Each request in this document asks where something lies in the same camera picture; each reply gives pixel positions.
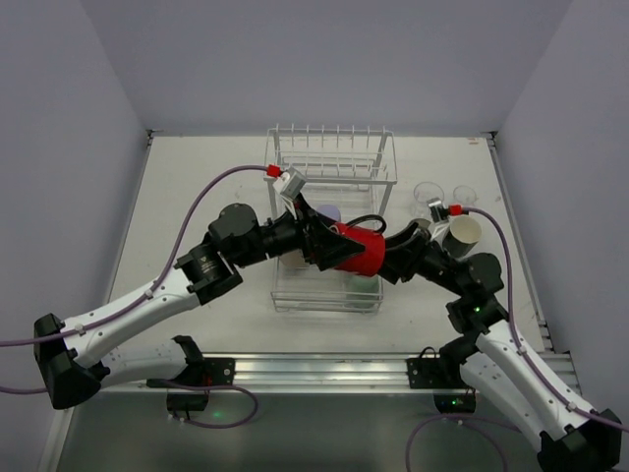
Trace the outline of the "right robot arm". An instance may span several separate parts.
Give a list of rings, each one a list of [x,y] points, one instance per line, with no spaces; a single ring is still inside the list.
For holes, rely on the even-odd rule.
[[[495,294],[504,287],[498,258],[452,258],[418,223],[385,241],[379,275],[419,275],[454,293],[446,306],[458,337],[433,357],[408,361],[409,375],[481,392],[532,443],[544,471],[608,471],[620,459],[625,428],[569,386],[520,334]]]

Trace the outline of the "cream and brown cup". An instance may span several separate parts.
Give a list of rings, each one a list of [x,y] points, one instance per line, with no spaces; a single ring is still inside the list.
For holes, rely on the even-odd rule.
[[[482,238],[481,225],[469,215],[454,217],[441,240],[441,247],[453,258],[467,256]]]

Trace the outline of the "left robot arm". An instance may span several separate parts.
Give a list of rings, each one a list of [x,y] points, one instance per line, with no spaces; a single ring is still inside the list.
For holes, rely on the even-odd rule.
[[[34,332],[43,340],[33,353],[53,408],[74,407],[108,386],[134,381],[157,387],[209,385],[206,361],[188,335],[144,352],[121,346],[227,294],[242,283],[239,271],[246,266],[300,250],[308,263],[326,270],[366,248],[304,198],[266,223],[259,223],[248,205],[225,207],[201,243],[168,264],[156,280],[90,313],[65,320],[49,314],[35,322]]]

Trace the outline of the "clear ribbed glass cup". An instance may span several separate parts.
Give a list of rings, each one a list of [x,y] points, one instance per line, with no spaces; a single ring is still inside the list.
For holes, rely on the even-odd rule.
[[[431,181],[424,181],[415,186],[413,197],[412,216],[414,218],[431,220],[429,202],[435,199],[442,201],[444,192],[438,184]]]

